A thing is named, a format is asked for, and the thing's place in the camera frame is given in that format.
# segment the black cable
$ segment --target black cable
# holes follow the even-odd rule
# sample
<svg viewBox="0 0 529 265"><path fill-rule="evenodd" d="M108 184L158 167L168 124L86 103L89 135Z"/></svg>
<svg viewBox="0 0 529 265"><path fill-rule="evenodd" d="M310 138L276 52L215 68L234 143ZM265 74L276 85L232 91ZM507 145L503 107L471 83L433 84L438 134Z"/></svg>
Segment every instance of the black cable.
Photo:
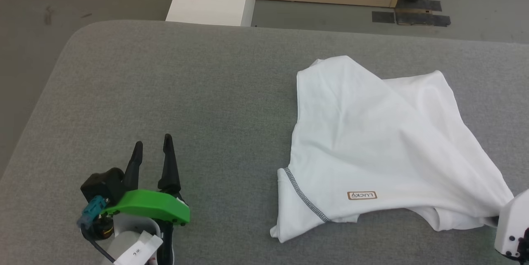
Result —
<svg viewBox="0 0 529 265"><path fill-rule="evenodd" d="M109 255L106 250L104 250L95 240L90 236L90 233L87 231L87 229L84 226L81 226L81 233L83 233L83 236L85 237L88 242L90 242L96 250L98 250L103 256L105 256L110 263L114 263L116 259L112 258L111 255Z"/></svg>

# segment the white label tag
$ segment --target white label tag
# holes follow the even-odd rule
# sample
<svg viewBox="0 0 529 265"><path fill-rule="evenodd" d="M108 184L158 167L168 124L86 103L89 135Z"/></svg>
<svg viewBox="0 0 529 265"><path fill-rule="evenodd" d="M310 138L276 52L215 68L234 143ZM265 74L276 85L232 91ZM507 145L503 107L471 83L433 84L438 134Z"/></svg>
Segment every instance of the white label tag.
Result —
<svg viewBox="0 0 529 265"><path fill-rule="evenodd" d="M161 246L160 237L143 231L140 238L128 250L126 250L117 260L115 265L144 265L151 256Z"/></svg>

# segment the concrete floor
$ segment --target concrete floor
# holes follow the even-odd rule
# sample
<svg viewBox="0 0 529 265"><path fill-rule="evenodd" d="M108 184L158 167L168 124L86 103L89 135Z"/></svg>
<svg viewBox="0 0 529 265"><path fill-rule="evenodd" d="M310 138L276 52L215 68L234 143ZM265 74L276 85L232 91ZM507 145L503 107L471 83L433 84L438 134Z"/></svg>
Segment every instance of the concrete floor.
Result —
<svg viewBox="0 0 529 265"><path fill-rule="evenodd" d="M440 0L448 28L374 24L373 10L257 0L253 25L529 43L527 0ZM171 0L0 0L0 175L62 47L79 28L115 19L164 20Z"/></svg>

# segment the gray fabric tabletop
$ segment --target gray fabric tabletop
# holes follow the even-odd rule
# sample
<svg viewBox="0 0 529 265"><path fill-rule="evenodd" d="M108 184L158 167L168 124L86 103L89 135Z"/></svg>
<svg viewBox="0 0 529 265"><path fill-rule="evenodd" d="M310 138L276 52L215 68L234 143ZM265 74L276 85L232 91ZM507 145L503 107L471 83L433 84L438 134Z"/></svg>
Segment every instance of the gray fabric tabletop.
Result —
<svg viewBox="0 0 529 265"><path fill-rule="evenodd" d="M170 133L191 223L176 264L514 264L495 229L435 232L386 210L280 244L276 171L289 162L296 73L349 55L382 79L442 71L463 120L517 195L529 186L529 46L321 31L112 21L70 39L0 180L0 264L98 264L75 221L94 172L143 141L156 190Z"/></svg>

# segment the folded white cloth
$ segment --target folded white cloth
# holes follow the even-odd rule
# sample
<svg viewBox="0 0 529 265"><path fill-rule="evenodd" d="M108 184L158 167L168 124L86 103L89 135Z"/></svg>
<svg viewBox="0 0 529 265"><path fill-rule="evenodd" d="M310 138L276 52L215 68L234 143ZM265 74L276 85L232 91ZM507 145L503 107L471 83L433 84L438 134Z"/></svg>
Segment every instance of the folded white cloth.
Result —
<svg viewBox="0 0 529 265"><path fill-rule="evenodd" d="M435 231L491 224L512 198L439 71L381 80L347 56L297 75L291 161L279 169L280 242L408 208Z"/></svg>

